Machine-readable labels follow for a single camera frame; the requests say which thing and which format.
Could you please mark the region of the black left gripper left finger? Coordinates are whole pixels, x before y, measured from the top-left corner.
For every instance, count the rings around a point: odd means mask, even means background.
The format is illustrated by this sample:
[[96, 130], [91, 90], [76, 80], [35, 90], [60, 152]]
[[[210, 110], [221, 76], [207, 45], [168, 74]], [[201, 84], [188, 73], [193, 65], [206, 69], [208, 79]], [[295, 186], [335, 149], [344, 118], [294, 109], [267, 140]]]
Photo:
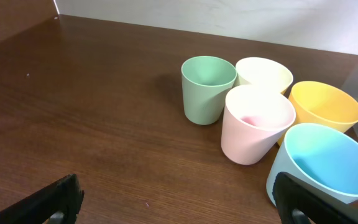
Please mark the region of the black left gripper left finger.
[[74, 224], [85, 192], [76, 174], [69, 174], [0, 211], [0, 223]]

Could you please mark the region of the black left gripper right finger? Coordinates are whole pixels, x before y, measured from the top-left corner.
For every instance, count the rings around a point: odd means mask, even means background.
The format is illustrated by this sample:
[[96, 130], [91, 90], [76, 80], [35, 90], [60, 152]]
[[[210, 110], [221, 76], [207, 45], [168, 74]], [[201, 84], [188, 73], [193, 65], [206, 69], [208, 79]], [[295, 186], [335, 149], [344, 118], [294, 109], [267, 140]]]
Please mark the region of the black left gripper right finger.
[[273, 198], [284, 224], [358, 224], [358, 210], [303, 180], [279, 172]]

